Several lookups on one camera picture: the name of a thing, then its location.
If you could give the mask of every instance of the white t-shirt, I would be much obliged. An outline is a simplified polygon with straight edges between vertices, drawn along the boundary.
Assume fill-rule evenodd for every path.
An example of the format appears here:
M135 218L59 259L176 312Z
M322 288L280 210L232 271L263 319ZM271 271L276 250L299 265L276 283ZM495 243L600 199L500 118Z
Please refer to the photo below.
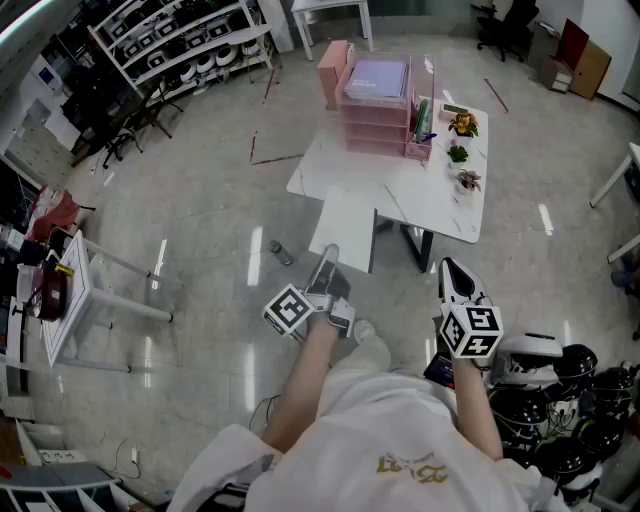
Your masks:
M228 427L189 468L168 512L196 512L228 483L248 485L247 512L568 510L536 468L494 462L473 447L454 411L442 386L340 371L286 455Z

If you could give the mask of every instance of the black helmet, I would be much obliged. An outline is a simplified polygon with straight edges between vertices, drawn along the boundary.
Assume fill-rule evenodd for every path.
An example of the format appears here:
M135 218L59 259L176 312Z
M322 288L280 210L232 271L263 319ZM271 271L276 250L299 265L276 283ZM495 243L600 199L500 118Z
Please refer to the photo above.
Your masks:
M622 421L602 416L586 418L574 430L574 436L595 460L603 461L620 448L624 424Z
M534 452L540 472L562 486L576 476L590 471L594 463L587 461L586 449L570 437L553 437L542 441Z
M493 414L517 425L539 425L547 419L547 404L537 391L499 388L489 396Z
M568 345L562 349L562 357L553 360L553 369L560 382L545 389L551 402L574 400L591 385L598 358L584 345Z
M553 369L561 380L566 377L580 377L595 370L598 358L589 347L567 345L562 349L562 357L553 360Z
M593 390L629 390L633 387L633 378L625 368L609 368L593 378Z
M594 390L593 396L593 412L596 416L617 416L631 405L631 393L627 390Z
M547 418L546 402L537 391L496 389L489 396L500 439L511 445L536 445L542 436L538 425Z
M531 450L523 450L522 448L513 448L506 446L503 450L504 458L511 459L520 464L524 469L527 469L534 463L533 453Z

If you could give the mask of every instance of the potted plant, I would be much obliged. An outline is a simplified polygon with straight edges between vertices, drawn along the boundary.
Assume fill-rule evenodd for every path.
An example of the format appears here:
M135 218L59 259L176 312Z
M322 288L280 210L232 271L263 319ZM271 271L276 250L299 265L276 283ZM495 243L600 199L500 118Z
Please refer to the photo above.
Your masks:
M461 194L470 195L473 194L476 189L478 191L482 190L480 183L478 183L479 180L480 176L478 176L475 171L463 170L456 176L456 186Z
M454 171L462 169L462 164L469 158L469 153L462 146L451 146L447 154L451 158L449 167Z
M478 119L471 112L456 114L456 118L449 123L449 131L454 130L452 144L469 147L474 137L478 135Z

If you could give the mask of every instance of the small succulent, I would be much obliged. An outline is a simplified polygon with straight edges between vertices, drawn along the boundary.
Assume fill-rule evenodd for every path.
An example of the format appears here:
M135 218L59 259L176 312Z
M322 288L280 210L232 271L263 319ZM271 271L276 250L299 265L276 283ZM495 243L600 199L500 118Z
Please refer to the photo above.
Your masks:
M462 146L451 146L447 154L451 157L451 160L454 162L466 162L467 158L469 158L469 153Z
M456 179L467 190L471 190L472 192L475 189L482 190L480 188L480 183L478 183L478 181L480 180L480 176L478 176L475 171L466 171L466 170L465 171L461 171L456 176Z

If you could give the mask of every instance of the white table leg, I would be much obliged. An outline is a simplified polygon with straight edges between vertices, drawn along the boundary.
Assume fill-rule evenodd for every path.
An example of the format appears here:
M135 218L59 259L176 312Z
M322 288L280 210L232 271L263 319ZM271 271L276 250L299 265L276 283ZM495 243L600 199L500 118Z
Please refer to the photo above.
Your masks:
M306 22L302 19L302 16L304 16L304 12L293 13L293 17L296 19L296 25L298 26L298 32L300 33L300 39L302 39L302 44L304 45L304 51L307 53L307 59L313 60L313 54L311 53L309 41L307 41L307 34L304 29Z
M631 240L630 242L628 242L625 245L623 245L622 247L620 247L620 249L618 249L616 252L614 252L612 254L609 254L609 256L607 256L607 261L609 263L613 263L620 256L622 256L623 254L628 253L631 249L633 249L637 245L640 245L640 235L635 236L633 238L633 240Z
M173 320L173 315L168 311L152 308L150 306L140 304L139 302L136 302L134 300L125 299L123 297L119 297L118 295L114 295L113 293L99 290L98 288L94 288L93 290L91 290L91 296L95 300L98 300L109 306L126 308L129 311L133 311L134 313L138 313L142 316L148 316L149 318L155 318L156 320L166 320L167 322L171 322L171 320Z
M304 33L307 36L307 42L309 43L309 46L313 46L313 38L311 37L311 31L309 30L309 24L307 23L307 13L302 13L302 21L303 23L303 27L304 27Z
M367 2L363 2L362 10L364 11L364 21L367 25L367 38L369 39L369 51L373 52L373 32L371 32L371 18L369 18L369 6Z
M596 195L593 196L593 199L589 201L591 208L595 208L596 205L600 202L600 200L605 195L607 195L609 190L611 190L611 187L613 187L613 184L620 179L620 176L622 176L625 173L625 171L629 168L630 165L631 165L631 157L627 155L625 159L622 161L622 163L620 164L620 167L616 169L616 172L614 172L611 175L611 178L609 178L609 180L604 184L604 186L600 190L598 190L598 192L596 192Z
M86 359L74 359L73 357L59 356L56 363L69 366L81 366L83 368L95 368L97 370L109 370L112 372L130 373L131 367L124 364L99 363L97 361L87 361Z
M151 277L151 278L153 278L154 281L162 281L162 282L166 281L164 278L162 278L159 275L154 274L153 272L151 272L151 270L145 270L145 269L140 268L140 267L138 267L138 266L136 266L136 265L134 265L132 263L129 263L128 261L123 260L119 256L116 256L112 252L107 251L105 248L100 247L98 244L94 244L93 242L90 242L86 238L84 239L84 243L86 244L87 249L89 249L91 252L94 252L96 254L100 254L105 259L111 260L114 263L117 263L118 265L120 265L121 267L128 268L129 270L131 270L132 272L135 272L136 274L140 274L141 276L144 276L146 278Z
M358 7L360 8L360 23L362 24L362 37L364 37L366 39L369 36L367 34L367 22L366 22L365 16L364 16L363 5L364 4L358 4Z

